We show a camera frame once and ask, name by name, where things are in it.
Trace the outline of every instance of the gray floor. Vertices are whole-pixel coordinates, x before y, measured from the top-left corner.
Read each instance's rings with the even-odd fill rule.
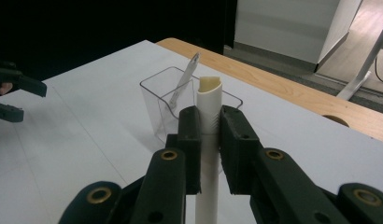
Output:
[[[364,0],[349,29],[347,40],[317,73],[312,72],[311,65],[293,58],[278,56],[239,43],[234,43],[232,49],[225,48],[224,55],[336,95],[358,74],[382,29],[383,0]],[[383,113],[383,83],[376,77],[373,64],[370,71],[371,76],[350,101]],[[377,72],[383,79],[383,50],[377,57]]]

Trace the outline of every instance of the white cylinder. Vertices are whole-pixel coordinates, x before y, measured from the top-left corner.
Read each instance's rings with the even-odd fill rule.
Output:
[[[202,86],[207,82],[209,83],[208,88],[202,90]],[[218,77],[200,78],[200,90],[197,92],[197,108],[200,114],[202,140],[200,174],[202,193],[196,196],[196,224],[216,224],[218,219],[221,89]]]

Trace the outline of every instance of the clear plastic container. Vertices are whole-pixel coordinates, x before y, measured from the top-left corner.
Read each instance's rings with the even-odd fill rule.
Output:
[[[154,134],[164,143],[169,133],[177,133],[179,112],[196,104],[195,95],[199,88],[199,79],[191,77],[191,80],[184,84],[184,90],[178,96],[176,106],[170,106],[169,102],[174,92],[178,88],[183,88],[177,88],[182,76],[182,70],[169,67],[140,82]],[[226,91],[223,91],[222,103],[238,109],[243,104],[241,99]]]

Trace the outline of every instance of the white tabletop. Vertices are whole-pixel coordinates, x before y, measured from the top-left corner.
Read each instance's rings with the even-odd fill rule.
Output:
[[[22,123],[0,120],[0,223],[57,223],[87,185],[127,186],[144,175],[153,135],[139,82],[189,59],[143,41],[45,81],[46,98],[25,91],[0,97],[24,110]],[[288,152],[320,187],[336,193],[360,182],[383,191],[383,143],[199,64],[244,101],[265,147]],[[247,196],[232,196],[220,174],[219,223],[253,223]],[[187,223],[193,223],[188,196]]]

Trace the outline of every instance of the dark background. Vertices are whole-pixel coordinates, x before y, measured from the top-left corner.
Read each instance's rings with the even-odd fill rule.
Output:
[[[142,40],[175,37],[222,53],[236,0],[3,1],[0,59],[44,80]]]

